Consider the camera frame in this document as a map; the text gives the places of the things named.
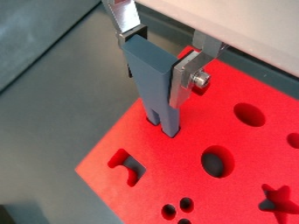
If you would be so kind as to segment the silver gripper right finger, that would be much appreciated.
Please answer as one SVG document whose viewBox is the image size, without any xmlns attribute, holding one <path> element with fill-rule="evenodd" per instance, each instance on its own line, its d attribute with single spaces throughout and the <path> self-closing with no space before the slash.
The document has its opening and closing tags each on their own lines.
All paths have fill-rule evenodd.
<svg viewBox="0 0 299 224">
<path fill-rule="evenodd" d="M 175 109 L 188 99 L 192 87 L 208 86 L 211 76 L 204 72 L 204 67 L 225 50 L 225 43 L 200 31 L 193 32 L 192 46 L 195 49 L 188 51 L 172 67 L 169 105 Z"/>
</svg>

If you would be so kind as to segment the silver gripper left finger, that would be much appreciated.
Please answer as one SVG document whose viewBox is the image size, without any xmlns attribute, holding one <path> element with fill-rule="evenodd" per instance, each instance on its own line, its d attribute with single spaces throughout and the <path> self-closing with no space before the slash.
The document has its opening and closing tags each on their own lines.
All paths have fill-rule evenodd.
<svg viewBox="0 0 299 224">
<path fill-rule="evenodd" d="M 134 36 L 146 38 L 146 26 L 141 24 L 134 0 L 101 0 L 116 29 L 118 46 Z"/>
</svg>

